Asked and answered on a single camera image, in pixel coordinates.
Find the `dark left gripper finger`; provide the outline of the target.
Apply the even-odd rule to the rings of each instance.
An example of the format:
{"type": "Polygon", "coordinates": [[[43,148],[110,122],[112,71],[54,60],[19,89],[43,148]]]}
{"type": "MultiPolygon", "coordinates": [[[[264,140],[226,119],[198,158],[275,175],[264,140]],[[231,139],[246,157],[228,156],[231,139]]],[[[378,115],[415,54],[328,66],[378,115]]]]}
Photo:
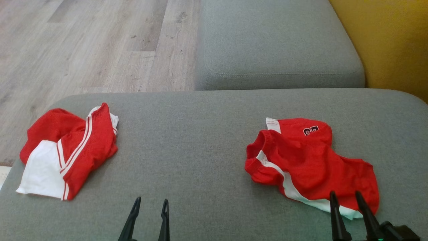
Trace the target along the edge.
{"type": "Polygon", "coordinates": [[[139,215],[140,204],[141,204],[141,197],[137,197],[131,208],[129,216],[127,217],[127,220],[122,229],[122,232],[119,235],[118,241],[136,241],[136,239],[133,238],[133,231],[134,231],[136,218],[139,215]]]}
{"type": "Polygon", "coordinates": [[[164,200],[162,206],[162,225],[159,232],[158,241],[170,241],[170,220],[169,220],[169,201],[164,200]]]}

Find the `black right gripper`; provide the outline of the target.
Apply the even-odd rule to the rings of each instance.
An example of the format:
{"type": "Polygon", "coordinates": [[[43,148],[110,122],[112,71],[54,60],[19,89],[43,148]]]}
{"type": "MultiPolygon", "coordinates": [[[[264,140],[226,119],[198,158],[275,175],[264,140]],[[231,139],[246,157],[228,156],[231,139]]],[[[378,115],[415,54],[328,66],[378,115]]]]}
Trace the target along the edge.
{"type": "MultiPolygon", "coordinates": [[[[393,226],[388,221],[381,225],[364,200],[361,192],[355,192],[358,208],[363,215],[366,228],[367,241],[420,241],[421,238],[408,226],[393,226]]],[[[352,237],[347,232],[340,213],[340,204],[334,191],[330,192],[330,215],[333,241],[351,241],[352,237]]]]}

